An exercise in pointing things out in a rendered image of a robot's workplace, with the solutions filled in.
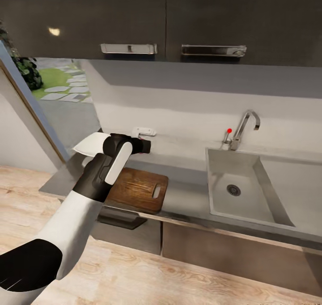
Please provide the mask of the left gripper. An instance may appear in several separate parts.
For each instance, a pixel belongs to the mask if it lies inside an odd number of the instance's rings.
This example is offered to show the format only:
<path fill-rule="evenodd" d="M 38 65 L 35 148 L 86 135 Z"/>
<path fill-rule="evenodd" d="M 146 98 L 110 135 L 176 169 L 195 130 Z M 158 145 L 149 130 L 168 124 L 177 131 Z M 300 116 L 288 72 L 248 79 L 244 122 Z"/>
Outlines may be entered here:
<path fill-rule="evenodd" d="M 142 140 L 138 138 L 134 138 L 134 140 L 137 143 L 137 150 L 136 153 L 150 153 L 150 147 L 151 147 L 151 141 L 149 140 Z"/>

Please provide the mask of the bowl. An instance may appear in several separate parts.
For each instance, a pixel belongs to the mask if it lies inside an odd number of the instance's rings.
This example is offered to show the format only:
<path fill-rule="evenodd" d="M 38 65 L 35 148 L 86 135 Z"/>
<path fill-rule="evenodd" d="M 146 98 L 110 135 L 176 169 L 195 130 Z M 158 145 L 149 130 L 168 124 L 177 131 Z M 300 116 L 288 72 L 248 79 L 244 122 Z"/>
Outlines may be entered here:
<path fill-rule="evenodd" d="M 99 153 L 104 154 L 102 147 L 108 136 L 110 135 L 106 133 L 95 132 L 77 144 L 74 150 L 88 157 L 94 157 Z"/>

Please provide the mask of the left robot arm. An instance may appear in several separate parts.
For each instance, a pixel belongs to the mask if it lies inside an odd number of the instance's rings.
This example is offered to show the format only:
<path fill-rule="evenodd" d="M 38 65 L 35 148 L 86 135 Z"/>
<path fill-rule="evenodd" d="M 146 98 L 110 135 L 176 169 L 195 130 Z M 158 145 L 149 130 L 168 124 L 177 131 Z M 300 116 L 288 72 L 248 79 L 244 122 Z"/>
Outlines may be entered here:
<path fill-rule="evenodd" d="M 32 240 L 0 255 L 0 305 L 31 305 L 53 281 L 78 263 L 112 186 L 131 154 L 150 153 L 156 131 L 134 127 L 131 136 L 109 134 L 74 188 Z"/>

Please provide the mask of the cutting board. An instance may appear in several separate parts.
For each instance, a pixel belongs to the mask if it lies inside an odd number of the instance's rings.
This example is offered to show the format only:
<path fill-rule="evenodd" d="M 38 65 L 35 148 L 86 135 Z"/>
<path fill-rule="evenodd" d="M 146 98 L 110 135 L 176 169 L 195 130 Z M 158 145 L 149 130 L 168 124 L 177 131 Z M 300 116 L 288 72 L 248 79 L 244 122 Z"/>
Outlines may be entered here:
<path fill-rule="evenodd" d="M 123 168 L 106 199 L 146 211 L 158 212 L 165 196 L 168 178 L 165 175 Z M 160 185 L 158 196 L 153 192 Z"/>

